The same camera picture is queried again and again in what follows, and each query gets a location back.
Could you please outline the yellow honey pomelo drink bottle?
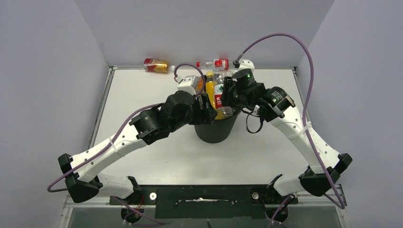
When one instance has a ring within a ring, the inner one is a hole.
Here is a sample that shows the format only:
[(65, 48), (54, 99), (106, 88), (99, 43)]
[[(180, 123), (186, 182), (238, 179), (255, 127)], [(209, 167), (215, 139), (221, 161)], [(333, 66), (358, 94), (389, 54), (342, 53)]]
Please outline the yellow honey pomelo drink bottle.
[[(212, 107), (216, 110), (213, 87), (214, 87), (213, 71), (209, 71), (206, 73), (205, 91), (209, 97)], [(217, 111), (217, 116), (216, 116), (215, 120), (222, 120), (225, 118), (223, 113), (220, 110), (216, 110), (216, 111)]]

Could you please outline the black plastic waste bin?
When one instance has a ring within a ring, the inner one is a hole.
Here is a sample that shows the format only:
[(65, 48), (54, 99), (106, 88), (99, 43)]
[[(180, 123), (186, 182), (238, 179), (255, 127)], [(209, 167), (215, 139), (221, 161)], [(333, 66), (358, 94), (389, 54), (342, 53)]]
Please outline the black plastic waste bin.
[(197, 136), (206, 143), (220, 143), (227, 139), (232, 131), (240, 109), (233, 108), (234, 114), (229, 118), (214, 120), (211, 124), (195, 125)]

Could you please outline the orange drink bottle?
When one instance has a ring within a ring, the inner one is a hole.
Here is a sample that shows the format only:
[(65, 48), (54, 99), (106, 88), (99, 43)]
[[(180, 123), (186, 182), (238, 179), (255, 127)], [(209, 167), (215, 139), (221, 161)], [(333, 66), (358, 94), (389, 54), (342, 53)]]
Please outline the orange drink bottle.
[(196, 80), (195, 92), (196, 92), (196, 94), (203, 93), (204, 86), (205, 86), (205, 82), (204, 82), (205, 78), (204, 78), (204, 76), (197, 76), (196, 79), (197, 80)]

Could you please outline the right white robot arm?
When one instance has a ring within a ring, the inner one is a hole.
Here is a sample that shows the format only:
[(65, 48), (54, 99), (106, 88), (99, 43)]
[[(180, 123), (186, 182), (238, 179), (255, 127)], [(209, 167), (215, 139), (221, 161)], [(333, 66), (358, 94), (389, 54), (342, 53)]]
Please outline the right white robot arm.
[(281, 202), (286, 195), (307, 191), (320, 197), (331, 189), (352, 163), (352, 157), (326, 143), (304, 121), (293, 99), (280, 87), (266, 88), (256, 82), (251, 69), (242, 69), (223, 80), (221, 103), (232, 108), (246, 108), (260, 121), (282, 132), (308, 163), (302, 174), (279, 174), (268, 185), (270, 201)]

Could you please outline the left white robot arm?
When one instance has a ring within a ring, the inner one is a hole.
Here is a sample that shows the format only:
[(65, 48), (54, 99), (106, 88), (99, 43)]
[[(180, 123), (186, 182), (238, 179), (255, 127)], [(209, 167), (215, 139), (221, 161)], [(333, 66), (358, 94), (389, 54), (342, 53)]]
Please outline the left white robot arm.
[(211, 124), (216, 116), (206, 94), (194, 97), (185, 91), (175, 92), (164, 103), (135, 111), (113, 136), (82, 153), (58, 158), (69, 195), (75, 203), (82, 203), (97, 195), (126, 199), (139, 193), (134, 177), (110, 176), (102, 170), (187, 124)]

